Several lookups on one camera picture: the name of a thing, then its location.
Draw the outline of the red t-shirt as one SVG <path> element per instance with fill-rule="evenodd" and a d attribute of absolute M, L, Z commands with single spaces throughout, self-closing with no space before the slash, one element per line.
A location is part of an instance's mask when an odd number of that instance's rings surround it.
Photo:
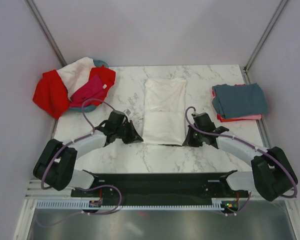
<path fill-rule="evenodd" d="M 116 72 L 104 66 L 94 67 L 90 72 L 89 78 L 94 75 L 98 75 L 101 79 L 107 96 L 110 88 L 115 84 Z M 71 103 L 68 98 L 68 91 L 56 70 L 42 74 L 42 78 L 36 86 L 32 100 L 39 108 L 56 120 L 59 119 L 64 112 L 68 111 Z"/>

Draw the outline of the right aluminium frame post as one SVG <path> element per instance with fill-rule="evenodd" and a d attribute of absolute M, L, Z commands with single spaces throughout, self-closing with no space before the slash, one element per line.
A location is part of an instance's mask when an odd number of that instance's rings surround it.
<path fill-rule="evenodd" d="M 242 68 L 244 74 L 246 74 L 246 75 L 248 74 L 249 69 L 254 64 L 257 56 L 259 55 L 260 51 L 262 50 L 263 46 L 265 45 L 265 43 L 266 43 L 267 39 L 269 38 L 270 34 L 274 30 L 277 22 L 279 21 L 279 18 L 281 17 L 283 11 L 285 10 L 285 8 L 289 4 L 289 2 L 290 2 L 289 0 L 281 0 L 279 2 L 278 6 L 276 7 L 274 13 L 272 14 L 272 16 L 269 20 L 269 22 L 267 23 L 260 39 L 258 40 L 255 48 L 253 49 L 252 54 L 250 55 L 247 63 Z"/>

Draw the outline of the folded grey-blue t-shirt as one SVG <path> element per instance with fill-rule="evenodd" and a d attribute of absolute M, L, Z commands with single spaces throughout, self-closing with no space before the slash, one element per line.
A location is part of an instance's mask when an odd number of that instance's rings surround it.
<path fill-rule="evenodd" d="M 257 83 L 219 84 L 212 87 L 212 106 L 224 119 L 263 115 L 269 111 L 266 96 Z"/>

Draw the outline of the aluminium frame post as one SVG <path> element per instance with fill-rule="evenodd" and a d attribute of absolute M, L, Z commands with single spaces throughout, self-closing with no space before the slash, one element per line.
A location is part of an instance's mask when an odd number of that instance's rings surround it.
<path fill-rule="evenodd" d="M 45 36 L 48 44 L 50 45 L 52 51 L 54 52 L 56 58 L 58 59 L 60 65 L 64 67 L 67 62 L 60 51 L 60 48 L 55 41 L 51 31 L 48 28 L 48 25 L 46 24 L 42 14 L 40 13 L 39 8 L 37 7 L 34 0 L 25 0 L 25 4 L 27 5 L 28 9 L 30 10 L 31 14 L 33 15 L 35 21 L 37 22 L 38 26 L 40 27 L 43 35 Z"/>
<path fill-rule="evenodd" d="M 265 43 L 266 43 L 267 39 L 269 38 L 270 34 L 274 30 L 277 22 L 279 21 L 279 18 L 281 17 L 283 11 L 285 10 L 285 8 L 289 4 L 289 2 L 290 2 L 289 0 L 281 0 L 279 2 L 278 6 L 276 7 L 274 13 L 272 14 L 272 16 L 269 20 L 269 22 L 267 23 L 260 39 L 258 40 L 255 48 L 253 49 L 252 54 L 250 55 L 247 63 L 242 68 L 244 74 L 246 74 L 246 75 L 248 74 L 249 69 L 254 64 L 257 56 L 259 55 L 260 51 L 262 50 L 263 46 L 265 45 Z"/>

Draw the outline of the teal laundry basket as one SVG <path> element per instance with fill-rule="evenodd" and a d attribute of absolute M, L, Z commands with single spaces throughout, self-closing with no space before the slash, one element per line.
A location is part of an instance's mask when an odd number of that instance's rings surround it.
<path fill-rule="evenodd" d="M 98 68 L 98 67 L 108 68 L 109 67 L 108 64 L 102 60 L 94 60 L 93 59 L 93 63 L 95 65 L 95 68 Z M 81 107 L 73 107 L 73 108 L 69 107 L 68 110 L 71 112 L 76 112 L 76 113 L 79 113 L 79 112 L 90 113 L 90 112 L 94 111 L 96 108 L 97 108 L 97 106 L 90 102 L 90 103 L 86 103 L 85 106 L 81 106 Z"/>

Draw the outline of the magenta t-shirt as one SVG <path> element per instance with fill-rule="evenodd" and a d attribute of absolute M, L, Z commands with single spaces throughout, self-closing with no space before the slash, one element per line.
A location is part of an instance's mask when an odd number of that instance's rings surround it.
<path fill-rule="evenodd" d="M 89 78 L 88 82 L 80 87 L 70 97 L 70 108 L 80 108 L 82 103 L 88 99 L 100 99 L 106 97 L 104 85 L 98 75 Z"/>

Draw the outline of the folded pink t-shirt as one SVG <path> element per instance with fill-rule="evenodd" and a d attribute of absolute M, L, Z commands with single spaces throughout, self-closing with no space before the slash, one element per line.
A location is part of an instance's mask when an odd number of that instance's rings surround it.
<path fill-rule="evenodd" d="M 242 116 L 238 117 L 238 121 L 243 121 L 243 120 L 260 120 L 262 118 L 261 114 L 256 114 L 256 115 L 247 115 L 247 116 Z"/>

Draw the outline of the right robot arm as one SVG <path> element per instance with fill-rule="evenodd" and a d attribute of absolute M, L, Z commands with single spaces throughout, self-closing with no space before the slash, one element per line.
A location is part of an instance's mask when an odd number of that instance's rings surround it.
<path fill-rule="evenodd" d="M 250 171 L 232 170 L 225 173 L 219 191 L 225 197 L 236 191 L 257 192 L 272 202 L 278 197 L 293 199 L 298 194 L 298 178 L 290 162 L 279 147 L 254 145 L 224 126 L 216 127 L 207 113 L 192 113 L 188 124 L 185 147 L 212 146 L 229 153 L 251 167 Z"/>

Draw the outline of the left aluminium frame post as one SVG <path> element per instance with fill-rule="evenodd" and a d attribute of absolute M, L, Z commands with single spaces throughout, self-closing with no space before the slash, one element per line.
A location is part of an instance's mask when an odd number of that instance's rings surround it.
<path fill-rule="evenodd" d="M 45 36 L 48 44 L 50 45 L 52 51 L 54 52 L 56 58 L 58 59 L 60 65 L 64 67 L 67 62 L 60 51 L 60 48 L 55 41 L 51 31 L 48 28 L 48 25 L 46 24 L 42 14 L 40 13 L 39 8 L 37 7 L 34 0 L 25 0 L 25 4 L 27 5 L 28 9 L 30 10 L 31 14 L 33 15 L 35 21 L 37 22 L 38 26 L 40 27 L 43 35 Z"/>

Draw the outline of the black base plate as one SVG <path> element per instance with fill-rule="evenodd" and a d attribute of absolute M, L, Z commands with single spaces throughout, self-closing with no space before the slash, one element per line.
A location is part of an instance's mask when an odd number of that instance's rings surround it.
<path fill-rule="evenodd" d="M 101 198 L 108 204 L 207 204 L 213 198 L 246 198 L 250 191 L 234 191 L 222 180 L 227 172 L 92 174 L 92 185 L 75 187 L 73 198 Z"/>

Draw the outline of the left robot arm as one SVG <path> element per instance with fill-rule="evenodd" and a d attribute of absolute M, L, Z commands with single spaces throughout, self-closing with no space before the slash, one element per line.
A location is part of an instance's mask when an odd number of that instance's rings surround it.
<path fill-rule="evenodd" d="M 144 141 L 125 113 L 113 110 L 107 120 L 94 126 L 91 132 L 83 136 L 67 143 L 50 139 L 34 166 L 33 176 L 41 180 L 42 189 L 61 191 L 72 184 L 81 188 L 89 197 L 94 197 L 99 193 L 100 185 L 89 173 L 75 170 L 76 161 L 117 139 L 126 145 Z"/>

